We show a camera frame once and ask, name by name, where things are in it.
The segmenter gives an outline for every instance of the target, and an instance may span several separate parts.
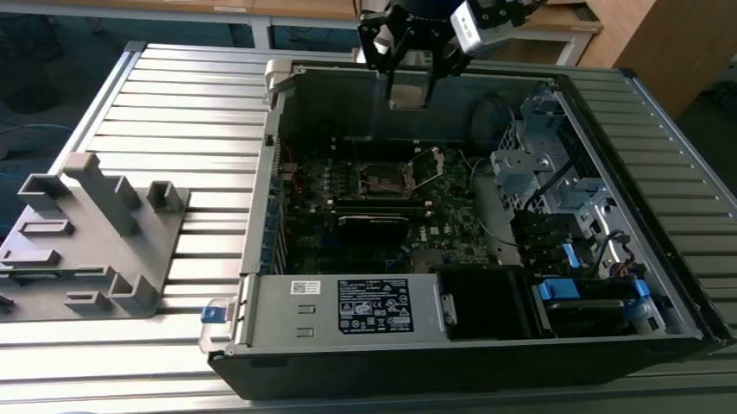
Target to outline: warning label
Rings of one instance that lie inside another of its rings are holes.
[[[413,332],[405,279],[339,280],[337,313],[345,335]]]

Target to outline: black cable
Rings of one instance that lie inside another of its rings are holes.
[[[594,264],[590,267],[590,278],[594,278],[596,276],[596,273],[599,272],[600,260],[603,259],[603,253],[607,251],[607,244],[611,239],[614,239],[618,235],[623,235],[623,231],[619,229],[611,230],[607,236],[603,238],[603,241],[598,245]]]
[[[483,103],[485,102],[493,105],[493,110],[496,111],[496,115],[497,115],[496,119],[503,119],[503,116],[500,115],[501,113],[504,115],[508,114],[509,116],[513,114],[505,99],[496,92],[488,92],[483,94],[480,97],[477,97],[468,104],[464,112],[463,139],[464,139],[465,145],[469,145],[475,142],[475,139],[472,138],[472,120],[475,119],[479,109],[481,108]],[[496,131],[497,131],[497,128],[493,128],[491,130],[492,134],[495,134]]]
[[[626,243],[622,243],[622,250],[627,254],[627,258],[623,261],[623,263],[619,265],[616,270],[612,272],[614,276],[620,276],[620,272],[632,265],[634,263],[634,252],[630,250],[630,248],[626,247]]]
[[[552,174],[552,177],[549,177],[548,181],[537,188],[537,190],[531,194],[529,198],[527,198],[527,201],[524,201],[524,205],[521,206],[521,211],[527,210],[529,208],[531,202],[535,198],[537,198],[541,194],[544,194],[544,191],[549,189],[549,187],[563,178],[563,174],[567,173],[567,170],[571,169],[574,166],[574,161],[568,160],[559,170],[555,171],[555,174]]]

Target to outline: aluminum extrusion table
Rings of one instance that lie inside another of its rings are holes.
[[[277,56],[349,59],[335,53],[129,45],[50,172],[58,171],[69,151],[90,151],[104,171],[125,174],[134,186],[165,179],[192,190],[160,309],[145,320],[0,324],[0,411],[448,412],[507,405],[504,412],[521,412],[544,403],[539,410],[545,413],[619,414],[638,408],[715,412],[710,405],[724,410],[737,404],[737,348],[595,387],[268,403],[236,396],[197,348],[198,311],[212,298],[237,289],[266,111],[264,64]],[[531,67],[480,65],[520,71]],[[614,70],[533,70],[564,72],[582,89],[675,245],[727,323],[737,323],[737,223],[720,181],[691,155],[690,144],[636,79]],[[214,340],[226,341],[225,327],[216,329]]]

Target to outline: wire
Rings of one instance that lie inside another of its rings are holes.
[[[626,247],[626,243],[622,243],[622,250],[627,254],[627,258],[619,265],[614,272],[614,276],[623,276],[623,271],[627,270],[634,264],[634,252]]]
[[[483,231],[485,232],[487,235],[489,235],[491,237],[493,237],[493,239],[496,240],[496,242],[501,243],[501,244],[505,244],[507,246],[512,246],[515,248],[523,248],[521,245],[516,244],[516,243],[512,243],[509,241],[505,241],[504,239],[501,239],[500,237],[497,237],[497,235],[495,235],[493,233],[491,233],[491,230],[488,230],[485,228],[485,226],[483,225],[483,222],[479,221],[479,225],[481,226],[481,229]]]
[[[26,179],[27,178],[27,177],[23,177],[21,175],[5,174],[3,172],[0,172],[0,177],[5,177],[6,179]]]
[[[503,97],[497,95],[496,92],[489,92],[484,95],[481,95],[479,98],[475,99],[468,105],[468,108],[465,110],[464,115],[464,125],[463,125],[463,137],[464,141],[469,144],[475,141],[472,138],[472,120],[476,116],[476,113],[479,112],[479,109],[481,107],[481,104],[484,102],[491,102],[493,107],[496,108],[497,113],[500,111],[505,111],[508,113],[508,126],[504,130],[504,136],[507,135],[507,132],[509,132],[509,129],[513,130],[515,128],[515,112],[511,109],[511,106],[508,106],[508,103]]]
[[[594,264],[590,268],[590,277],[594,278],[596,276],[596,273],[599,272],[599,266],[600,266],[600,260],[603,259],[603,253],[607,251],[607,244],[618,235],[623,235],[623,231],[619,229],[614,229],[608,232],[607,236],[603,238],[603,241],[598,245],[596,248],[596,255]]]
[[[475,161],[475,164],[472,164],[472,167],[471,167],[471,177],[468,177],[468,190],[472,190],[472,176],[476,174],[475,172],[475,169],[477,168],[479,164],[481,163],[481,161],[484,161],[485,159],[484,158],[480,158],[477,161]],[[477,172],[479,175],[485,175],[485,174],[489,174],[491,172],[493,171],[493,166],[489,166],[488,167],[488,170],[485,170],[484,172]]]
[[[27,125],[15,125],[13,127],[9,127],[7,129],[0,130],[0,134],[5,134],[7,132],[14,131],[15,129],[62,129],[63,131],[72,133],[73,129],[69,127],[63,127],[62,125],[55,125],[54,123],[31,123]]]
[[[529,198],[527,198],[527,201],[524,201],[524,204],[521,206],[521,211],[525,211],[529,208],[531,202],[537,198],[541,194],[544,194],[544,191],[549,189],[549,187],[560,180],[564,173],[567,173],[567,170],[571,169],[574,166],[574,161],[568,160],[559,170],[555,171],[555,174],[552,174],[552,177],[549,177],[548,181],[537,188],[537,190],[531,194]]]

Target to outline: blue tab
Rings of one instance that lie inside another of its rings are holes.
[[[571,264],[571,267],[574,269],[579,268],[580,262],[578,261],[578,257],[575,256],[574,246],[571,245],[571,243],[563,244],[563,250],[564,254],[567,254],[567,262]]]
[[[644,280],[635,280],[634,288],[636,289],[636,293],[640,295],[640,298],[644,298],[648,296],[648,287],[647,287],[647,284],[644,283]]]
[[[202,314],[200,320],[202,323],[225,323],[228,316],[228,310],[218,306],[205,306],[202,308]]]
[[[552,293],[549,292],[548,284],[541,282],[537,285],[537,292],[540,293],[541,300],[552,299]]]
[[[547,279],[537,285],[541,300],[579,299],[572,279]]]

